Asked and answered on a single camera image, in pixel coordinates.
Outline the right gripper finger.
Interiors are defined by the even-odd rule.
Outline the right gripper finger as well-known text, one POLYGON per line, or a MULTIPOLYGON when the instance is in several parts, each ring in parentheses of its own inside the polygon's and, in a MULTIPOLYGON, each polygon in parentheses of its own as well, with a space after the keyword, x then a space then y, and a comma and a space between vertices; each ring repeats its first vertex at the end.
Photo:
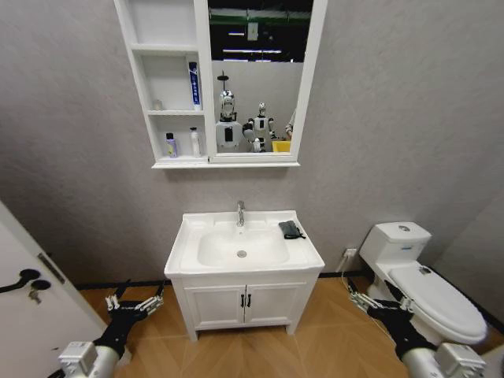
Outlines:
POLYGON ((391 282, 386 281, 386 286, 387 286, 388 290, 391 292, 392 296, 399 303, 400 309, 405 310, 406 312, 410 312, 410 313, 414 312, 414 309, 413 309, 414 300, 412 300, 410 297, 405 295, 398 287, 396 287, 391 282))
POLYGON ((367 312, 369 308, 373 308, 372 300, 367 296, 358 291, 357 286, 351 280, 351 278, 346 278, 346 289, 349 292, 350 300, 359 309, 367 312))

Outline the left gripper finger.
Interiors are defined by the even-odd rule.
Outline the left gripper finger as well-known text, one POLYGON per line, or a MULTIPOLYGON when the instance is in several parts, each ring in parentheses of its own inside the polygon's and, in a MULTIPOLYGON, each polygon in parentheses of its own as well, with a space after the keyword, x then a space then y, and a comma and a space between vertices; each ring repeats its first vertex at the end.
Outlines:
POLYGON ((155 295, 136 305, 135 311, 145 313, 147 316, 155 312, 164 304, 164 288, 165 281, 161 281, 157 287, 155 295))
POLYGON ((113 311, 120 308, 119 299, 128 288, 130 282, 131 280, 128 279, 125 282, 120 283, 112 295, 106 296, 105 300, 108 311, 113 311))

